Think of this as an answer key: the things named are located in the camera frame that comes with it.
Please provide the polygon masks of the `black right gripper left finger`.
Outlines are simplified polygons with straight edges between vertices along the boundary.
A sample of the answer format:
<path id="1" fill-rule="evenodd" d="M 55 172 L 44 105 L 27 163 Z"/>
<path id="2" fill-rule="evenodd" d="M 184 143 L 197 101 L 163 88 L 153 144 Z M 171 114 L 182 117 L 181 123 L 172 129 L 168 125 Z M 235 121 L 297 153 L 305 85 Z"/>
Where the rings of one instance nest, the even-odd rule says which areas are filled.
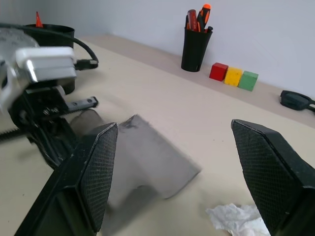
<path id="1" fill-rule="evenodd" d="M 118 126 L 86 134 L 39 193 L 14 236 L 96 236 L 112 184 Z"/>

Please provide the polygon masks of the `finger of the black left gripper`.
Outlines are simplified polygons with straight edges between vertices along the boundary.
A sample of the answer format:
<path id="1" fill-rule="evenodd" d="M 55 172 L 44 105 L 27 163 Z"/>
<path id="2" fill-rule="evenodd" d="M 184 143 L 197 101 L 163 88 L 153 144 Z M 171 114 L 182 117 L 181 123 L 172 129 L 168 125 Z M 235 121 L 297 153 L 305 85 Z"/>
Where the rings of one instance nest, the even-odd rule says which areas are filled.
<path id="1" fill-rule="evenodd" d="M 69 113 L 86 110 L 89 108 L 95 108 L 98 106 L 98 100 L 96 97 L 92 96 L 86 99 L 66 102 L 66 107 Z"/>

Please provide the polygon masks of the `wide black cup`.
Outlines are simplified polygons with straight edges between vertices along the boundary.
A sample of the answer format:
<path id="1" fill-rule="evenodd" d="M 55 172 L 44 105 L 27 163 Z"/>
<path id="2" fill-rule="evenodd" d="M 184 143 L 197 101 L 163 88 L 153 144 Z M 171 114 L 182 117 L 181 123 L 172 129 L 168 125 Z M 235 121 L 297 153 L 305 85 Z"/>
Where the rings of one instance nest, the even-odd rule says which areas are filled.
<path id="1" fill-rule="evenodd" d="M 74 37 L 75 29 L 67 26 L 43 24 L 43 28 L 48 31 L 58 32 L 70 37 Z M 64 37 L 57 36 L 55 34 L 43 34 L 38 32 L 32 32 L 29 30 L 24 31 L 25 34 L 32 37 L 41 47 L 74 47 L 74 43 Z M 65 94 L 70 94 L 75 90 L 75 79 L 67 79 L 59 82 L 62 86 Z"/>

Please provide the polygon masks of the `red handled screwdriver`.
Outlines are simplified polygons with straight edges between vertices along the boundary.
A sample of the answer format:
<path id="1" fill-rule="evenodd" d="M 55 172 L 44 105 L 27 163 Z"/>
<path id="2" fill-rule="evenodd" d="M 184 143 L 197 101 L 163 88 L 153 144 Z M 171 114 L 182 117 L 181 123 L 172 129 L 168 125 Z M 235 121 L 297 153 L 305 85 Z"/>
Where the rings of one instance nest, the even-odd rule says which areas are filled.
<path id="1" fill-rule="evenodd" d="M 196 14 L 196 10 L 194 10 L 194 9 L 189 10 L 187 13 L 186 29 L 192 30 L 195 32 L 199 32 L 199 26 L 198 26 L 198 22 L 197 22 L 197 14 Z"/>

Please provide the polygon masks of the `green wooden block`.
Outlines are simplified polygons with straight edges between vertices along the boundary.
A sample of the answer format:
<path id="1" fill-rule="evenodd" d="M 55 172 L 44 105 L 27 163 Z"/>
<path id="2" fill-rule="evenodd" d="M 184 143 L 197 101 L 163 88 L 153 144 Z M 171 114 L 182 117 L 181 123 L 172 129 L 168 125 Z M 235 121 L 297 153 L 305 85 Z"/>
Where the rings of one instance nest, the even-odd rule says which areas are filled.
<path id="1" fill-rule="evenodd" d="M 249 71 L 244 71 L 238 84 L 238 87 L 247 91 L 253 91 L 257 79 L 258 74 Z"/>

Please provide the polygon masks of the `grey cloth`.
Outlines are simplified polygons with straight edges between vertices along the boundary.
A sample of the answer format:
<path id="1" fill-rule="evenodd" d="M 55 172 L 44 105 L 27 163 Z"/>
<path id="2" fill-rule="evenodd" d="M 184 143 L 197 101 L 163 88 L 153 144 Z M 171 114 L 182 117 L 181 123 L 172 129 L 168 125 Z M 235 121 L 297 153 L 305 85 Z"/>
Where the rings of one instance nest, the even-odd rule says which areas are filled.
<path id="1" fill-rule="evenodd" d="M 113 179 L 101 234 L 114 234 L 157 199 L 170 199 L 201 171 L 140 115 L 118 125 Z"/>

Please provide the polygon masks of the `yellow wooden block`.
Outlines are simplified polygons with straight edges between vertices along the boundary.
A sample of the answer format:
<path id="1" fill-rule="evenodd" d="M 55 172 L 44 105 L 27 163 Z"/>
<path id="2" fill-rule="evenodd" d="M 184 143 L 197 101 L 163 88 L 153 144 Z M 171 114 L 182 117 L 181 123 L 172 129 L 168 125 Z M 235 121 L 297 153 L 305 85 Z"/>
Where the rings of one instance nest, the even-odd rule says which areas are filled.
<path id="1" fill-rule="evenodd" d="M 242 69 L 229 67 L 225 75 L 224 83 L 230 86 L 238 87 L 242 74 Z"/>

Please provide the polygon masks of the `crumpled white tissue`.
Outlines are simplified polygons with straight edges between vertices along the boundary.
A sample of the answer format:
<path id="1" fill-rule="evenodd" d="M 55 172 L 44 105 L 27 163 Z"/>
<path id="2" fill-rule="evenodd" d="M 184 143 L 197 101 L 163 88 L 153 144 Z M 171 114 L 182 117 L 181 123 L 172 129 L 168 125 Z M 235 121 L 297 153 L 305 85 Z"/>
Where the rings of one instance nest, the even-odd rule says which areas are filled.
<path id="1" fill-rule="evenodd" d="M 271 236 L 256 205 L 220 205 L 206 213 L 215 229 L 231 236 Z"/>

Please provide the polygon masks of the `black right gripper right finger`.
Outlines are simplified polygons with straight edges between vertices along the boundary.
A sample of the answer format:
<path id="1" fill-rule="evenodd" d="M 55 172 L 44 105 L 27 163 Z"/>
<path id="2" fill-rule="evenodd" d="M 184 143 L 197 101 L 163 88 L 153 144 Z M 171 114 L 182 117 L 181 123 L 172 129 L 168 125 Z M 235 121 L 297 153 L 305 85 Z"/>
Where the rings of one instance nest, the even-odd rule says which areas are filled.
<path id="1" fill-rule="evenodd" d="M 271 236 L 315 236 L 315 168 L 277 131 L 231 122 L 243 176 Z"/>

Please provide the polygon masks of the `black glasses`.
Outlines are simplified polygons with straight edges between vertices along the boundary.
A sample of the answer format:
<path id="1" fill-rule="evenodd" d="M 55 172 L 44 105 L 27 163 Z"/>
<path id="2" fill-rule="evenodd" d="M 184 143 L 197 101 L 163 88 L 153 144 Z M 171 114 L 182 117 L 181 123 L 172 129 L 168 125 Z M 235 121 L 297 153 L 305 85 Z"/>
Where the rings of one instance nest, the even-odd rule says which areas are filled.
<path id="1" fill-rule="evenodd" d="M 315 113 L 315 100 L 297 92 L 283 90 L 280 94 L 280 104 L 296 111 L 307 109 Z"/>

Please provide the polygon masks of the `tall black tool holder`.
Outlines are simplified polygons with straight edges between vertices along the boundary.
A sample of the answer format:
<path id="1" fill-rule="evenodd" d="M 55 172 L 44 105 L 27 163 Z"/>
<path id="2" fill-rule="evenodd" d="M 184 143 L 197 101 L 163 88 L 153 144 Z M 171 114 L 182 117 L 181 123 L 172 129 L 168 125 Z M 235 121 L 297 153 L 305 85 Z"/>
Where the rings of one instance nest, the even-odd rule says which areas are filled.
<path id="1" fill-rule="evenodd" d="M 185 29 L 181 68 L 189 72 L 198 72 L 213 32 L 195 32 Z"/>

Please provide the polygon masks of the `red wooden block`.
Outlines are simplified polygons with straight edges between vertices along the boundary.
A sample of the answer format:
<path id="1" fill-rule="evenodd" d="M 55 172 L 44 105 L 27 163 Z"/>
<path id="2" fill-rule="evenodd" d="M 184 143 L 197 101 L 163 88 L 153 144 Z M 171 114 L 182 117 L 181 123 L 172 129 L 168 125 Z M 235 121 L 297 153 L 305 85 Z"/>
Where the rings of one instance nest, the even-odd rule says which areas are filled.
<path id="1" fill-rule="evenodd" d="M 209 78 L 222 82 L 225 79 L 228 65 L 222 63 L 214 63 L 212 65 Z"/>

